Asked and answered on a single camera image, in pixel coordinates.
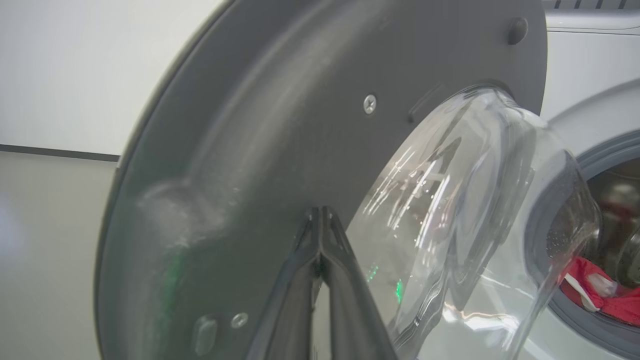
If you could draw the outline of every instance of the laundry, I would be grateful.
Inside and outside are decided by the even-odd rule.
[[[640,288],[624,288],[585,258],[575,260],[560,288],[585,310],[640,327]]]

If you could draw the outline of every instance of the white washing machine body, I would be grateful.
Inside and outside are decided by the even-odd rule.
[[[622,8],[619,1],[576,3],[545,4],[548,63],[541,117],[589,179],[640,156],[635,140],[640,130],[640,10],[632,2]],[[637,359],[630,339],[612,344],[580,325],[568,325],[548,307],[520,359]]]

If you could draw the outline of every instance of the gray floor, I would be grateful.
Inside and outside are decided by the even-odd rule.
[[[93,264],[115,167],[0,152],[0,359],[99,359]]]

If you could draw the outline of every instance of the red cloth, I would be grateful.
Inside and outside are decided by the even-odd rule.
[[[640,288],[631,290],[621,288],[621,286],[618,285],[619,290],[616,291],[616,295],[613,297],[603,297],[598,294],[596,287],[594,287],[589,280],[589,275],[591,274],[598,274],[609,282],[612,282],[611,278],[607,276],[602,269],[592,264],[589,260],[577,258],[569,268],[567,276],[564,277],[560,288],[571,301],[587,310],[600,311],[622,322],[640,327]],[[573,277],[577,281],[577,287],[572,285],[572,283],[575,284],[575,281],[570,279],[570,277]],[[584,296],[580,294],[580,291],[586,294],[589,299],[585,299]]]

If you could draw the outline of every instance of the washing machine door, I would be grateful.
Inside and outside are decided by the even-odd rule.
[[[103,359],[253,354],[320,206],[347,228],[384,354],[513,357],[593,210],[535,115],[546,53],[537,0],[228,2],[122,158],[95,275]],[[518,219],[558,174],[575,221],[532,275]],[[338,341],[318,334],[310,356]]]

